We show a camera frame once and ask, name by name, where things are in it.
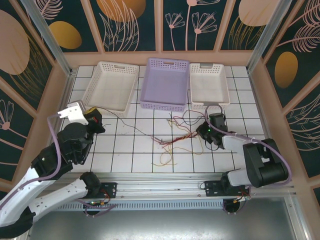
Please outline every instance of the white basket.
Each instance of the white basket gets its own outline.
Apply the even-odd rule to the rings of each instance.
[[[205,109],[230,104],[225,66],[214,63],[190,63],[191,109]]]
[[[137,65],[100,61],[82,101],[88,108],[101,107],[99,111],[103,115],[114,113],[119,118],[126,118],[138,77]]]

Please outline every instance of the yellow wire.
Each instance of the yellow wire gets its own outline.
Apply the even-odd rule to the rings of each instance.
[[[185,128],[177,125],[177,123],[176,123],[176,122],[173,122],[172,119],[169,119],[169,120],[168,120],[168,124],[169,124],[170,127],[173,127],[173,124],[174,124],[178,129],[186,131],[186,132],[188,133],[188,135],[192,133],[191,131],[188,131],[188,130],[186,130]],[[161,165],[160,165],[160,164],[155,164],[155,163],[153,163],[153,165],[155,165],[155,166],[157,166],[157,167],[163,167],[163,166],[168,165],[168,164],[172,161],[172,159],[173,159],[174,149],[185,150],[185,151],[187,151],[187,152],[189,152],[189,153],[193,153],[193,154],[198,155],[198,156],[202,155],[202,154],[204,153],[204,147],[203,147],[203,145],[202,145],[201,139],[200,139],[199,137],[198,137],[198,139],[199,139],[199,141],[200,141],[200,145],[201,145],[201,149],[202,149],[202,151],[201,151],[200,153],[195,153],[195,152],[193,152],[193,151],[191,151],[191,150],[188,150],[188,149],[186,149],[186,148],[179,147],[179,146],[176,146],[176,147],[173,147],[173,148],[172,148],[173,143],[171,143],[171,144],[169,144],[169,145],[167,146],[168,149],[166,149],[166,147],[163,147],[163,148],[165,149],[165,151],[161,154],[160,160],[159,160],[160,163],[161,163]],[[161,161],[161,159],[162,159],[162,157],[163,157],[164,154],[170,154],[170,160],[168,160],[166,163],[162,163],[162,161]]]

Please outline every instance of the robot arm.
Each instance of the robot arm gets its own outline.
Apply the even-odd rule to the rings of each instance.
[[[57,152],[52,143],[40,152],[21,181],[0,201],[0,238],[17,237],[57,207],[98,193],[101,187],[99,179],[93,172],[85,172],[73,183],[36,198],[45,188],[72,170],[73,164],[83,165],[93,144],[94,134],[105,132],[102,115],[97,109],[83,114],[81,101],[68,104],[67,107],[59,112],[60,118],[68,117],[71,122],[57,134],[62,156],[59,172],[48,180],[36,180],[20,188],[27,181],[50,176],[56,170]]]
[[[228,131],[222,113],[210,114],[209,120],[217,129]],[[209,144],[214,143],[221,149],[231,150],[244,156],[245,169],[229,171],[222,176],[221,181],[225,188],[243,185],[259,188],[285,181],[288,178],[288,169],[281,159],[260,143],[253,143],[233,135],[225,135],[212,129],[206,121],[196,131]],[[263,142],[279,151],[273,139],[265,139]]]

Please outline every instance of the wire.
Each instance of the wire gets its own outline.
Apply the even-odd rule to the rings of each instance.
[[[86,207],[85,209],[84,209],[84,213],[85,213],[85,215],[88,217],[88,218],[97,218],[97,217],[100,217],[100,216],[102,216],[102,215],[104,215],[104,214],[107,214],[108,212],[110,212],[110,210],[111,209],[113,209],[113,208],[115,208],[117,205],[116,204],[114,204],[114,205],[111,205],[111,206],[108,206],[108,207],[98,207],[98,209],[105,209],[105,211],[100,211],[100,212],[98,212],[97,214],[94,214],[94,215],[90,215],[88,212],[87,212],[87,210],[89,209],[89,208],[92,208],[92,207],[94,207],[94,206],[90,206],[90,207]]]
[[[13,198],[14,195],[17,194],[17,192],[21,191],[25,186],[27,186],[28,184],[30,183],[33,183],[33,182],[36,182],[36,181],[44,181],[44,180],[48,180],[48,179],[51,179],[53,178],[55,175],[58,174],[58,172],[60,171],[60,168],[61,168],[61,151],[60,151],[60,147],[59,147],[59,143],[58,143],[58,139],[57,139],[57,136],[55,134],[55,131],[54,131],[54,128],[50,122],[50,120],[52,118],[57,118],[57,117],[60,117],[60,114],[55,114],[55,115],[51,115],[51,116],[48,116],[46,121],[48,123],[48,127],[49,127],[49,130],[50,130],[50,133],[52,135],[52,139],[53,139],[53,142],[54,142],[54,146],[55,146],[55,150],[56,150],[56,155],[57,155],[57,165],[56,165],[56,169],[53,173],[51,173],[50,175],[48,176],[44,176],[44,177],[37,177],[37,178],[34,178],[34,179],[31,179],[31,180],[28,180],[26,181],[25,183],[21,184],[19,187],[16,188],[16,190],[14,190],[5,200],[3,200],[3,202],[0,204],[0,210],[2,210],[2,208],[7,204],[7,202]]]
[[[212,149],[212,144],[210,144],[211,148],[208,148],[207,143],[209,143],[209,142],[207,142],[206,140],[204,140],[204,144],[205,144],[205,147],[206,147],[207,149],[209,149],[209,150],[211,150],[211,151],[217,151],[217,150],[219,149],[219,146],[217,146],[217,148],[216,148],[215,150],[213,150],[213,149]]]
[[[159,138],[155,137],[154,135],[146,134],[146,133],[144,133],[143,131],[141,131],[141,130],[139,130],[138,128],[136,128],[135,126],[131,126],[131,125],[126,124],[126,123],[123,121],[122,118],[118,117],[117,114],[115,114],[114,112],[112,112],[112,111],[110,111],[110,110],[108,110],[108,109],[106,109],[106,108],[103,108],[103,107],[100,107],[100,106],[93,106],[93,107],[91,107],[91,108],[88,110],[88,112],[91,111],[91,110],[94,109],[94,108],[103,109],[103,110],[105,110],[105,111],[113,114],[113,115],[116,116],[117,119],[119,119],[125,126],[130,127],[130,128],[133,128],[133,129],[137,130],[138,132],[142,133],[142,134],[145,135],[145,136],[151,137],[155,142],[157,142],[157,143],[159,143],[159,144],[167,144],[167,142],[163,141],[162,139],[159,139]]]
[[[210,105],[208,105],[206,107],[205,112],[204,112],[204,118],[205,118],[205,121],[208,123],[208,125],[211,128],[213,128],[214,130],[218,131],[219,133],[225,134],[226,136],[236,137],[238,139],[245,140],[245,141],[250,141],[252,143],[259,143],[259,144],[263,145],[264,147],[268,148],[270,151],[272,151],[275,155],[277,155],[281,159],[281,161],[285,165],[286,169],[288,170],[288,178],[287,178],[287,180],[284,181],[284,182],[280,182],[280,183],[274,183],[273,185],[275,185],[275,186],[284,186],[284,185],[286,185],[286,184],[291,182],[292,172],[291,172],[290,166],[289,166],[288,162],[285,160],[285,158],[277,150],[275,150],[273,147],[269,146],[265,142],[263,142],[263,141],[261,141],[259,139],[255,139],[254,137],[247,137],[247,136],[243,136],[243,135],[240,135],[240,134],[237,134],[237,133],[230,133],[230,132],[227,132],[227,131],[222,131],[219,128],[213,126],[211,124],[210,120],[209,120],[209,117],[208,117],[208,108],[211,107],[211,106],[218,106],[221,109],[221,113],[223,113],[223,109],[219,104],[215,104],[214,103],[214,104],[210,104]]]

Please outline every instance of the plastic basket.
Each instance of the plastic basket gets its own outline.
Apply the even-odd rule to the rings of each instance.
[[[149,58],[141,91],[141,107],[183,112],[187,104],[188,81],[188,61]]]
[[[230,104],[225,66],[214,63],[190,64],[191,109],[205,109],[219,104],[223,109]]]
[[[100,61],[82,101],[88,108],[101,107],[101,114],[126,118],[138,77],[137,65]]]

